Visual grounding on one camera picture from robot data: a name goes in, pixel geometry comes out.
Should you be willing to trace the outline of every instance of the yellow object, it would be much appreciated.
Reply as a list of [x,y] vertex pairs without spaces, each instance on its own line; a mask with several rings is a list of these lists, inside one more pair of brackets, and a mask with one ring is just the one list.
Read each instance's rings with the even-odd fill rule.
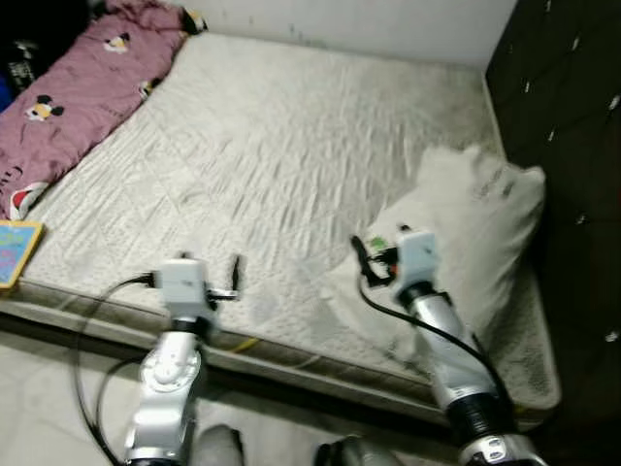
[[248,338],[246,341],[239,343],[236,347],[234,347],[233,349],[229,349],[230,352],[242,352],[242,351],[246,351],[248,348],[253,347],[254,345],[256,345],[257,343],[259,343],[261,340],[259,340],[258,338]]
[[43,224],[0,220],[0,288],[11,288],[37,246]]

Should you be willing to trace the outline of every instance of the pink blanket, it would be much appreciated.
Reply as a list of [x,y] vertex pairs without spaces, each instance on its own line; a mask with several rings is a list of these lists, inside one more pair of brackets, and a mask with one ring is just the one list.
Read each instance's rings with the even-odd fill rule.
[[170,70],[186,35],[182,8],[108,0],[107,10],[0,114],[1,217],[23,219]]

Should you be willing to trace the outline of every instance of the white wall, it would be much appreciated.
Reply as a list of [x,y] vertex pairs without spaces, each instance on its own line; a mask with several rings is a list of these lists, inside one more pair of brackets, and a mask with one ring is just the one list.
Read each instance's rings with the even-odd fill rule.
[[211,31],[484,68],[516,0],[176,0]]

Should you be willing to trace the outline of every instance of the black cable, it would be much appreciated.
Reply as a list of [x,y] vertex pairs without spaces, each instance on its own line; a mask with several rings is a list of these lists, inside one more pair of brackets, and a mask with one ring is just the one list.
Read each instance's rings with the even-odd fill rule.
[[358,276],[358,292],[360,293],[362,300],[366,304],[371,306],[373,309],[380,311],[381,313],[387,314],[392,317],[399,318],[401,320],[404,320],[410,323],[411,325],[424,328],[425,330],[429,330],[430,332],[435,333],[436,335],[444,338],[447,342],[455,345],[456,347],[468,353],[470,356],[476,359],[485,368],[485,370],[488,372],[489,376],[491,377],[492,381],[494,382],[494,385],[496,386],[496,389],[498,390],[498,394],[501,400],[507,404],[507,408],[509,412],[513,413],[513,402],[511,401],[511,397],[508,394],[507,386],[505,385],[505,382],[503,382],[503,379],[501,378],[501,376],[496,371],[496,368],[494,367],[494,365],[490,362],[489,358],[482,352],[482,348],[480,347],[480,344],[478,343],[478,339],[476,338],[474,334],[473,334],[473,339],[474,339],[474,342],[479,346],[479,351],[471,348],[470,346],[466,345],[464,342],[462,342],[458,338],[454,337],[450,333],[447,333],[439,329],[438,327],[434,327],[433,325],[430,325],[429,323],[424,322],[423,320],[420,320],[416,317],[408,316],[407,314],[400,313],[392,309],[388,309],[372,301],[371,298],[369,298],[369,296],[367,296],[363,290],[363,287],[362,287],[363,280],[364,280],[364,276],[359,275]]
[[102,420],[102,407],[104,405],[104,394],[106,392],[106,388],[108,387],[108,383],[112,377],[116,375],[118,371],[123,369],[124,367],[129,366],[130,364],[138,364],[143,360],[142,357],[133,357],[131,359],[127,359],[125,361],[117,362],[113,367],[108,369],[104,379],[99,383],[99,389],[97,390],[97,400],[95,401],[95,425],[99,429],[99,433],[104,441],[107,443],[106,434],[104,432],[104,422]]
[[88,323],[93,318],[95,313],[99,310],[100,306],[105,303],[113,293],[117,290],[127,286],[132,283],[144,283],[147,285],[153,285],[153,274],[143,274],[139,277],[135,277],[133,279],[126,280],[121,283],[117,283],[114,286],[108,288],[104,293],[102,293],[97,300],[86,310],[84,313],[81,325],[76,333],[76,339],[74,341],[74,345],[71,350],[71,368],[73,375],[73,386],[76,394],[76,399],[78,401],[78,407],[80,409],[80,414],[90,435],[93,437],[101,451],[106,455],[108,460],[113,466],[121,466],[121,462],[116,458],[112,448],[106,442],[106,439],[101,433],[100,426],[96,424],[93,420],[92,415],[88,412],[86,408],[86,403],[84,402],[84,390],[82,386],[82,378],[80,375],[81,369],[81,351],[82,351],[82,336],[88,326]]

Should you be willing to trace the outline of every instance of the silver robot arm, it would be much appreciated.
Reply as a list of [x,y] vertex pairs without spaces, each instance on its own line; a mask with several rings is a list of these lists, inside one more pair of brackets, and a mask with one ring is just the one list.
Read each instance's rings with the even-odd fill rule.
[[206,378],[203,343],[217,328],[217,301],[238,297],[239,258],[232,290],[210,288],[205,264],[188,256],[156,272],[171,327],[141,366],[142,394],[125,443],[128,466],[188,463],[196,399]]
[[[448,294],[434,289],[439,264],[434,235],[402,227],[396,247],[372,257],[358,238],[352,238],[352,245],[369,287],[389,286],[394,301],[412,317],[423,342],[419,349],[430,362],[433,393],[462,449],[460,464],[544,466],[531,442],[517,431],[502,381],[499,386],[490,368],[456,343],[416,325],[430,325],[480,353]],[[370,266],[374,262],[385,266],[384,276]]]

